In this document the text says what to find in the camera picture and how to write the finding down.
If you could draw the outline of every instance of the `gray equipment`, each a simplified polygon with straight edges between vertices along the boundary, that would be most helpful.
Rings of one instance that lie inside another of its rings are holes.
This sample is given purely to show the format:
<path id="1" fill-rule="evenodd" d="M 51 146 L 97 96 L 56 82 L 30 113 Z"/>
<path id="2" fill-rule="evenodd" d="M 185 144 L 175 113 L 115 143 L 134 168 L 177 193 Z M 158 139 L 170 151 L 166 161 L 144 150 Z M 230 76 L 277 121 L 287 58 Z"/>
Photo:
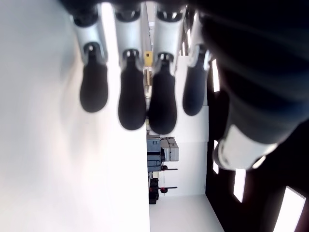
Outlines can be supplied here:
<path id="1" fill-rule="evenodd" d="M 161 153 L 155 155 L 147 154 L 148 172 L 160 172 L 162 170 Z"/>
<path id="2" fill-rule="evenodd" d="M 179 161 L 179 148 L 175 138 L 163 138 L 161 148 L 164 150 L 165 161 Z"/>
<path id="3" fill-rule="evenodd" d="M 156 135 L 147 135 L 147 152 L 161 152 L 161 139 Z"/>

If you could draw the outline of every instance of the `white floor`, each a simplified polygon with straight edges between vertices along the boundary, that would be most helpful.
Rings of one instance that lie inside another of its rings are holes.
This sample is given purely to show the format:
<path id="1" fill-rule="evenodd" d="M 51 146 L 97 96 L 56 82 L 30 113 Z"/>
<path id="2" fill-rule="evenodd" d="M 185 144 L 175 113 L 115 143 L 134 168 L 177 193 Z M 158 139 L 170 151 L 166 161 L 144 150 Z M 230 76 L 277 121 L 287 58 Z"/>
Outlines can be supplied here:
<path id="1" fill-rule="evenodd" d="M 151 232 L 223 232 L 205 195 L 162 197 L 149 208 Z"/>

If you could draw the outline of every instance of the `white wall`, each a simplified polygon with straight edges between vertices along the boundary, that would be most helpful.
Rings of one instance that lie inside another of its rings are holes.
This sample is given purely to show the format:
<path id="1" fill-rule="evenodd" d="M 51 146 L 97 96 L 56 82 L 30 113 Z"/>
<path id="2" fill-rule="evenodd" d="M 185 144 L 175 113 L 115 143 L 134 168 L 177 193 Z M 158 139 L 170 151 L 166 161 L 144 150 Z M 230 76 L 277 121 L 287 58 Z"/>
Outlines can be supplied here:
<path id="1" fill-rule="evenodd" d="M 0 2 L 0 231 L 148 232 L 145 128 L 118 122 L 112 10 L 103 14 L 109 99 L 87 114 L 80 55 L 57 2 Z"/>
<path id="2" fill-rule="evenodd" d="M 179 147 L 179 161 L 166 162 L 169 168 L 177 171 L 159 173 L 159 185 L 170 189 L 165 196 L 187 196 L 205 194 L 207 142 L 209 136 L 207 99 L 196 116 L 188 116 L 183 111 L 183 89 L 187 73 L 188 57 L 179 57 L 175 73 L 175 95 L 177 103 L 177 123 L 172 133 L 165 136 L 175 137 Z"/>
<path id="3" fill-rule="evenodd" d="M 163 197 L 149 208 L 151 232 L 223 232 L 205 195 Z"/>

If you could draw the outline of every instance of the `fluorescent light panel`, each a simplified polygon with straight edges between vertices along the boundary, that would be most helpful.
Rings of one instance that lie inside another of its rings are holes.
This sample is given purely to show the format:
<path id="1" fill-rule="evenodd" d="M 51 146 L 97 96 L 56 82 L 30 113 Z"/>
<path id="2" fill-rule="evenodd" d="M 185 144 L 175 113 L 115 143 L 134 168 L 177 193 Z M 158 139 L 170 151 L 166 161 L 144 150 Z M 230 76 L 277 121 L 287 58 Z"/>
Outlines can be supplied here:
<path id="1" fill-rule="evenodd" d="M 274 232 L 294 232 L 306 198 L 286 187 Z"/>
<path id="2" fill-rule="evenodd" d="M 216 149 L 216 146 L 218 145 L 218 141 L 214 141 L 213 143 L 213 149 Z M 215 173 L 219 174 L 219 166 L 213 161 L 212 169 L 214 170 Z"/>
<path id="3" fill-rule="evenodd" d="M 215 161 L 213 161 L 212 169 L 214 170 L 215 173 L 219 174 L 219 166 L 216 164 Z"/>
<path id="4" fill-rule="evenodd" d="M 236 169 L 235 183 L 234 183 L 234 195 L 240 202 L 242 202 L 242 198 L 243 198 L 243 191 L 245 189 L 245 181 L 246 181 L 246 170 Z"/>
<path id="5" fill-rule="evenodd" d="M 189 47 L 190 47 L 190 45 L 191 45 L 191 33 L 190 33 L 190 29 L 188 29 L 187 35 L 188 35 L 188 45 L 189 45 Z"/>
<path id="6" fill-rule="evenodd" d="M 184 42 L 183 42 L 183 56 L 185 56 Z"/>
<path id="7" fill-rule="evenodd" d="M 213 80 L 213 91 L 218 92 L 220 90 L 220 84 L 219 84 L 219 73 L 216 59 L 212 61 L 212 80 Z"/>

